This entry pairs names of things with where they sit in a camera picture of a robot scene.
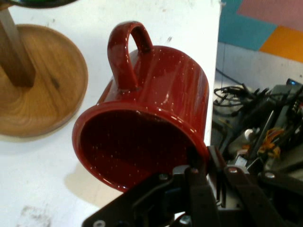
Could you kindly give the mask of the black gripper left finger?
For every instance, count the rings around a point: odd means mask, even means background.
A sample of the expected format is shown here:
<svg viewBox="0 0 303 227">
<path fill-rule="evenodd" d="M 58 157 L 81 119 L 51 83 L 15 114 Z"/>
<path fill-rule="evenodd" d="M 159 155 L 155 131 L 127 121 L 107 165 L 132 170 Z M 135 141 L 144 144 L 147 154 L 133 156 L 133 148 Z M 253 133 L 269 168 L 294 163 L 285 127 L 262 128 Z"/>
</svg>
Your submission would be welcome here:
<svg viewBox="0 0 303 227">
<path fill-rule="evenodd" d="M 207 165 L 215 163 L 190 149 L 190 165 L 173 175 L 155 174 L 86 218 L 84 227 L 217 227 L 219 211 L 206 178 Z"/>
</svg>

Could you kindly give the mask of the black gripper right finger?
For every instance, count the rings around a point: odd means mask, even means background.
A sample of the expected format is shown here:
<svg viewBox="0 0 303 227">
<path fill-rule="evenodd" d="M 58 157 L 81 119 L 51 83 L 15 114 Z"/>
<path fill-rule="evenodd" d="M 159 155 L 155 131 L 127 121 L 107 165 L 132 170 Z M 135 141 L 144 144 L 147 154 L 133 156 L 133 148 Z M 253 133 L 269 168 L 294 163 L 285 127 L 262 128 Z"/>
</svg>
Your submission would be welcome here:
<svg viewBox="0 0 303 227">
<path fill-rule="evenodd" d="M 263 191 L 253 184 L 240 167 L 228 166 L 221 153 L 209 146 L 209 178 L 225 214 L 225 224 L 241 227 L 285 227 Z"/>
</svg>

